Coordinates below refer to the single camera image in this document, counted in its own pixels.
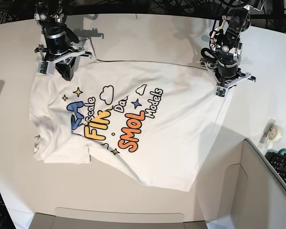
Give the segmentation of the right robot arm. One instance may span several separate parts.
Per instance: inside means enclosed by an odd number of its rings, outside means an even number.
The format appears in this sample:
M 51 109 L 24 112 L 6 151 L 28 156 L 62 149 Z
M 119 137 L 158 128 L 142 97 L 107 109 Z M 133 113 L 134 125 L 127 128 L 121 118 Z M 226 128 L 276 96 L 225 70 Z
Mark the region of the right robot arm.
M 34 50 L 41 56 L 38 73 L 54 74 L 57 71 L 64 80 L 71 81 L 76 58 L 91 57 L 92 53 L 80 45 L 80 38 L 65 24 L 71 14 L 68 0 L 39 0 L 36 3 L 34 18 L 45 39 L 45 44 Z

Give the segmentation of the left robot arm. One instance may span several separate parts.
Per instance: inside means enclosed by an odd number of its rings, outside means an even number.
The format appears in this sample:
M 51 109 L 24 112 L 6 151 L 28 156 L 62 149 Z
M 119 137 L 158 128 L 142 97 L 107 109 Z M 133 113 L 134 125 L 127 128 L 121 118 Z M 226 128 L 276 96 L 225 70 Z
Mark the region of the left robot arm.
M 213 27 L 209 47 L 201 49 L 200 65 L 210 71 L 220 90 L 227 90 L 241 80 L 255 80 L 249 73 L 242 73 L 239 64 L 243 44 L 240 35 L 251 23 L 251 10 L 261 11 L 263 0 L 222 0 L 226 9 L 218 27 Z

